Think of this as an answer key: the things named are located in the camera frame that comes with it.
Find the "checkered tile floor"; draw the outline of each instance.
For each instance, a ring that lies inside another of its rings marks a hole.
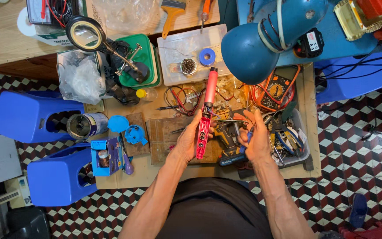
[[[57,90],[57,86],[28,79],[0,75],[3,90]],[[347,226],[352,195],[362,193],[368,201],[369,212],[364,229],[382,220],[382,135],[366,141],[369,124],[382,131],[382,103],[374,91],[358,100],[333,102],[323,107],[318,122],[322,176],[319,178],[286,179],[292,198],[311,228],[316,231],[335,230]],[[63,130],[68,114],[55,115],[53,122]],[[22,169],[46,155],[77,142],[26,144],[17,142]],[[93,180],[91,166],[80,175]],[[248,188],[264,205],[257,181],[247,182]],[[98,190],[66,207],[46,208],[54,238],[107,238],[118,236],[123,221],[146,188]]]

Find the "blue shelf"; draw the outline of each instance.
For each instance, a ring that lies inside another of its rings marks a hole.
[[[255,13],[271,0],[255,0]],[[325,46],[321,56],[311,59],[295,57],[292,51],[281,54],[277,66],[293,65],[298,63],[316,62],[339,57],[350,57],[368,54],[377,45],[377,39],[372,34],[365,34],[356,41],[347,41],[335,13],[332,12],[339,0],[328,2],[328,12],[324,19],[316,26],[322,32]],[[239,24],[247,23],[247,15],[250,9],[250,0],[237,1]]]

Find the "orange multimeter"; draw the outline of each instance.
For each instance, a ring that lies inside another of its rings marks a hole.
[[[283,106],[284,97],[292,88],[299,72],[300,65],[275,68],[264,83],[261,84],[263,85],[261,87],[266,91],[262,91],[257,97],[256,105],[268,111],[279,110]]]

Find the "clear plastic bag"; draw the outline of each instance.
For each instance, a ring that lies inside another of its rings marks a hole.
[[[60,67],[60,92],[67,99],[96,105],[106,84],[100,76],[94,55],[71,52],[67,64]]]
[[[106,26],[119,31],[130,31],[146,24],[155,7],[155,0],[94,0],[106,18]]]

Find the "workbench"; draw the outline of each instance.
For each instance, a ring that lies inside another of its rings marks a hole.
[[[104,114],[108,118],[113,115],[129,115],[143,112],[145,120],[162,119],[174,117],[174,110],[156,110],[160,106],[167,106],[163,100],[163,94],[167,89],[166,86],[157,87],[159,97],[153,102],[141,101],[135,106],[122,106],[116,99],[105,99]],[[306,171],[303,165],[291,166],[281,169],[282,176],[288,178],[306,178],[321,176],[321,160],[318,144],[317,132],[317,109],[315,100],[315,82],[313,65],[306,65],[296,79],[296,95],[298,98],[298,109],[301,113],[302,120],[306,127],[307,138],[309,142],[310,152],[313,158],[314,170]],[[118,136],[110,130],[109,136]],[[150,154],[135,156],[132,160],[135,172],[127,175],[121,170],[117,171],[110,177],[96,177],[98,189],[113,189],[127,187],[148,187],[156,177],[162,165],[151,165]],[[237,170],[234,166],[220,167],[217,163],[205,164],[189,164],[183,173],[181,180],[193,177],[226,177],[230,179],[240,180]],[[248,177],[244,180],[257,180],[256,176]]]
[[[107,29],[108,37],[117,39],[138,33],[146,35],[161,33],[167,18],[167,13],[160,8],[161,2],[162,0],[155,0],[155,6],[159,7],[153,8],[151,17],[146,24],[128,32]],[[185,13],[175,18],[170,32],[200,26],[202,23],[200,14],[202,13],[203,3],[204,1],[201,0],[187,1]],[[17,28],[17,17],[25,7],[25,0],[10,0],[8,3],[0,3],[0,64],[53,54],[68,49],[62,46],[50,46],[23,35]],[[205,24],[217,23],[219,21],[219,6],[217,0],[214,0],[211,3],[209,19]]]
[[[254,14],[256,14],[264,5],[273,0],[254,0]],[[372,33],[368,33],[362,36],[362,38],[356,41],[346,40],[346,36],[342,31],[341,25],[333,12],[333,8],[340,0],[328,0],[328,10],[325,17],[315,27],[322,33],[322,37],[325,43],[323,52],[319,57],[315,58],[297,58],[293,51],[287,51],[281,53],[276,66],[287,66],[294,64],[302,64],[308,62],[317,62],[321,60],[328,60],[333,58],[350,57],[357,55],[364,55],[371,52],[377,45],[378,40],[374,38]],[[247,16],[250,12],[250,0],[238,0],[237,11],[239,24],[247,23]]]

